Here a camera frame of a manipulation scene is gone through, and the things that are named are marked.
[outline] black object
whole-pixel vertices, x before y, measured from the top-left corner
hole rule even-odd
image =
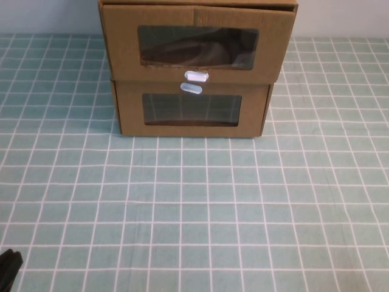
[[[20,252],[7,250],[0,255],[0,292],[10,292],[13,281],[23,264]]]

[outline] clear plastic window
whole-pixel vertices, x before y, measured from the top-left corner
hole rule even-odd
[[[139,26],[138,37],[142,66],[251,70],[258,30]]]
[[[236,127],[241,96],[143,94],[146,125]]]

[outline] green tiled floor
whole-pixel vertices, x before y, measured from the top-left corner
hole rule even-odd
[[[17,292],[389,286],[389,41],[294,38],[256,139],[121,137],[101,36],[0,36]]]

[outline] cardboard box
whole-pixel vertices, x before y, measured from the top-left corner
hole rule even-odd
[[[295,0],[100,0],[122,133],[260,136],[297,6]]]

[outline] brown cardboard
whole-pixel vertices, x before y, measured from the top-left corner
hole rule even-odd
[[[239,84],[275,83],[295,20],[295,12],[290,11],[199,5],[101,5],[100,9],[112,78],[121,81],[185,81],[184,74],[188,68],[149,68],[140,64],[137,28],[139,25],[152,25],[258,29],[259,38],[251,70],[192,69],[207,70],[209,83],[226,80]]]
[[[186,136],[186,137],[258,137],[262,133],[263,116],[269,98],[269,85],[216,85],[203,86],[203,94],[237,94],[242,96],[237,127],[155,126],[145,125],[142,105],[143,93],[182,94],[175,82],[122,82],[114,83],[118,116],[122,134],[129,136]]]
[[[121,132],[132,136],[261,136],[297,8],[295,0],[99,0]],[[150,66],[143,61],[139,26],[255,29],[259,36],[251,69],[201,65],[180,68],[164,63],[155,66],[155,62]],[[241,41],[247,47],[251,39]],[[197,83],[203,88],[200,98],[220,94],[241,96],[239,122],[235,127],[226,127],[224,123],[211,126],[190,119],[181,121],[181,125],[169,121],[145,122],[147,113],[144,114],[142,95],[182,94],[180,84],[187,82],[184,77],[187,70],[209,74],[205,83]]]
[[[210,5],[224,7],[281,7],[288,8],[297,5],[296,0],[100,0],[102,4],[131,5]]]

